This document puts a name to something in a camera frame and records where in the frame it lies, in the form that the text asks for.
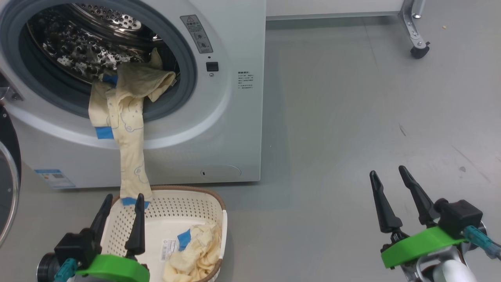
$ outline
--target round metal door frame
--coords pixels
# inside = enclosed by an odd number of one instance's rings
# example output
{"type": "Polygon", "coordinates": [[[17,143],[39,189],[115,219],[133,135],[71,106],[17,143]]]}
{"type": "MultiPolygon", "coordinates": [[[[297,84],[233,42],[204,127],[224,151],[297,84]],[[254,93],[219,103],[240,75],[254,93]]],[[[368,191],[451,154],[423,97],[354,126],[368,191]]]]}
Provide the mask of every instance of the round metal door frame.
{"type": "Polygon", "coordinates": [[[0,142],[0,152],[3,154],[6,158],[7,164],[9,165],[9,169],[11,172],[12,176],[12,204],[11,204],[11,209],[9,212],[9,217],[7,218],[7,222],[0,233],[0,247],[2,246],[3,242],[5,241],[7,234],[9,233],[12,223],[14,222],[14,218],[16,216],[16,211],[18,209],[18,203],[19,203],[19,173],[18,173],[18,168],[16,166],[16,163],[14,161],[14,158],[10,154],[9,150],[7,147],[0,142]]]}

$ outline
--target laundry basket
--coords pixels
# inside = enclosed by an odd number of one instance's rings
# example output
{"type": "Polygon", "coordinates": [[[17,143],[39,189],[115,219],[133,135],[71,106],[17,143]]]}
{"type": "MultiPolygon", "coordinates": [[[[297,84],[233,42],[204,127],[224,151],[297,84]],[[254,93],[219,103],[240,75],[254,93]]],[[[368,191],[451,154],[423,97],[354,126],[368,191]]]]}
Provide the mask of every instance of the laundry basket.
{"type": "MultiPolygon", "coordinates": [[[[162,282],[165,261],[178,250],[177,236],[192,225],[212,221],[221,230],[221,253],[214,270],[203,279],[213,282],[219,275],[226,245],[227,215],[221,197],[208,189],[187,186],[153,186],[153,199],[144,212],[145,249],[136,256],[148,265],[150,282],[162,282]]],[[[116,197],[101,239],[102,254],[124,256],[136,214],[116,197]]]]}

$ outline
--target black button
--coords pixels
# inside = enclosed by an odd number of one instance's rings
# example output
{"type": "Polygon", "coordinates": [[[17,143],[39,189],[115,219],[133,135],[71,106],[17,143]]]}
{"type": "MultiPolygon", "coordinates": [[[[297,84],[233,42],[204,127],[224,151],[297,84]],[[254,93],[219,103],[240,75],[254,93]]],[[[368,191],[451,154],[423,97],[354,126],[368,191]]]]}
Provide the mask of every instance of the black button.
{"type": "Polygon", "coordinates": [[[219,66],[217,62],[206,62],[207,71],[219,71],[219,66]]]}

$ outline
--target warning label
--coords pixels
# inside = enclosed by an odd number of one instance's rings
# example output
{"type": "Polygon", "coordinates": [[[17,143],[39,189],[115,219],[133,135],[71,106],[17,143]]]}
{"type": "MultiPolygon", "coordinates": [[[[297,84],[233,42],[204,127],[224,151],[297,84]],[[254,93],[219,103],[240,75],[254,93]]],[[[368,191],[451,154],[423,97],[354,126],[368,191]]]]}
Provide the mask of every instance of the warning label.
{"type": "Polygon", "coordinates": [[[195,41],[198,52],[201,54],[212,53],[212,45],[198,17],[196,15],[181,16],[181,20],[190,32],[193,41],[195,41]]]}
{"type": "Polygon", "coordinates": [[[239,71],[238,75],[238,88],[239,89],[252,89],[254,88],[254,75],[248,71],[239,71]]]}

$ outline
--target white cabinet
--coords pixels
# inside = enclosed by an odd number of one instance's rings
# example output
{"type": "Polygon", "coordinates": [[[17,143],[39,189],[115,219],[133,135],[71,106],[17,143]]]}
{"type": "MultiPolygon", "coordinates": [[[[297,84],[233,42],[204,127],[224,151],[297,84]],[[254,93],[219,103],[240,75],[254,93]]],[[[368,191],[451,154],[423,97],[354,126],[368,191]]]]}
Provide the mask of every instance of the white cabinet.
{"type": "Polygon", "coordinates": [[[268,0],[268,20],[394,14],[403,0],[268,0]]]}

